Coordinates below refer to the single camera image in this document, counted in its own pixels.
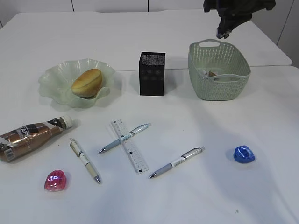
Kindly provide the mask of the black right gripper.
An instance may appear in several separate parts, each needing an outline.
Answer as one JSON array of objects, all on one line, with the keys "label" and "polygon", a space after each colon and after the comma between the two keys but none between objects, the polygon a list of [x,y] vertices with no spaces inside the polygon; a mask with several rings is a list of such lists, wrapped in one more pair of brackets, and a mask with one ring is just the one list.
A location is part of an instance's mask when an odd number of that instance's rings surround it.
[{"label": "black right gripper", "polygon": [[272,10],[276,5],[274,0],[205,0],[204,12],[216,10],[221,17],[217,34],[229,35],[236,27],[248,22],[252,14],[266,9]]}]

